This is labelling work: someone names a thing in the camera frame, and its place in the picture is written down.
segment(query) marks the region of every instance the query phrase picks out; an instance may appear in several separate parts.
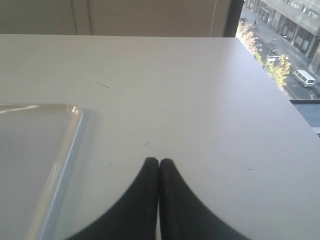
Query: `sidewalk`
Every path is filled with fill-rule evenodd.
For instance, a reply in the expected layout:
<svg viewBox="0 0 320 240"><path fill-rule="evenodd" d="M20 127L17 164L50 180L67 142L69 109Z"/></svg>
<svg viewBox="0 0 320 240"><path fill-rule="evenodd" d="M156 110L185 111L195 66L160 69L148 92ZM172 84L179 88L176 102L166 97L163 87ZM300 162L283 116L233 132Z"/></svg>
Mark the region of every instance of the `sidewalk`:
<svg viewBox="0 0 320 240"><path fill-rule="evenodd" d="M258 35L259 39L264 42L266 45L269 45L272 41L272 38L274 36L275 29L268 27L267 24L258 18L258 16L254 13L248 10L246 7L242 8L241 12L241 18L246 17L248 24L253 24L256 20L256 26L258 28L258 31L255 31L255 34ZM281 37L279 34L275 34L274 38ZM286 39L279 38L275 41L273 41L275 44L275 47L277 48L277 53L279 55L287 55L289 57L289 61L291 62L291 69L293 71L299 69L299 70L305 70L308 72L312 77L314 77L316 84L313 86L315 91L320 94L320 77L316 75L313 71L308 69L308 66L311 62L311 58L307 58L303 53L301 53L298 49L296 49L293 45L290 44Z"/></svg>

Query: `desk surface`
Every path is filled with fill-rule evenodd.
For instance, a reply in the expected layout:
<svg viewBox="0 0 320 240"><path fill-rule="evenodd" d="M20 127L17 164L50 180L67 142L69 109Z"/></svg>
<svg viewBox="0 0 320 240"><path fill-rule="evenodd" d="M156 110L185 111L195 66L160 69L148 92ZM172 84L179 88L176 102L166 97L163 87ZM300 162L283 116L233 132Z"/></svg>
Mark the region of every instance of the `desk surface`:
<svg viewBox="0 0 320 240"><path fill-rule="evenodd" d="M54 239L171 158L215 214L255 240L317 239L320 140L237 39L0 35L0 103L88 113Z"/></svg>

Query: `white van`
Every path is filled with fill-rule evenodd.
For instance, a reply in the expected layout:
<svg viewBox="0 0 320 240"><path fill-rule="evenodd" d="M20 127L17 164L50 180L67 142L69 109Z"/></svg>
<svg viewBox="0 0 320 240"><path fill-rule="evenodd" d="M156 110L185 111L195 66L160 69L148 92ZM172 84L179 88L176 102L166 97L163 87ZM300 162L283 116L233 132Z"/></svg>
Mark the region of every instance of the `white van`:
<svg viewBox="0 0 320 240"><path fill-rule="evenodd" d="M312 87L316 82L315 79L305 70L295 70L292 75L299 84L304 87Z"/></svg>

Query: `building facade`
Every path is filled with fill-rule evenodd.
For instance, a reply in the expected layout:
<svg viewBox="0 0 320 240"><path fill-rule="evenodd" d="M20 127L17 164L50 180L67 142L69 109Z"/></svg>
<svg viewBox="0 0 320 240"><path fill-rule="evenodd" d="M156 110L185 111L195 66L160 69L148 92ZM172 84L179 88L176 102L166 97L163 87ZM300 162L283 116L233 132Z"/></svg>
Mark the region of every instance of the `building facade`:
<svg viewBox="0 0 320 240"><path fill-rule="evenodd" d="M301 53L320 75L320 0L246 0L245 6Z"/></svg>

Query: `clear plastic tray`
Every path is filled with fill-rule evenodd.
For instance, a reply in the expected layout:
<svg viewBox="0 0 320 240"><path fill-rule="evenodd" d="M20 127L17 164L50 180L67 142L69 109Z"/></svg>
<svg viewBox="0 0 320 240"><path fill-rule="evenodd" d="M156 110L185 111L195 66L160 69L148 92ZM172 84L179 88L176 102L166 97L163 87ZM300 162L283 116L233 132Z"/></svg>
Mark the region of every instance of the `clear plastic tray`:
<svg viewBox="0 0 320 240"><path fill-rule="evenodd" d="M1 239L51 238L82 117L74 105L0 105Z"/></svg>

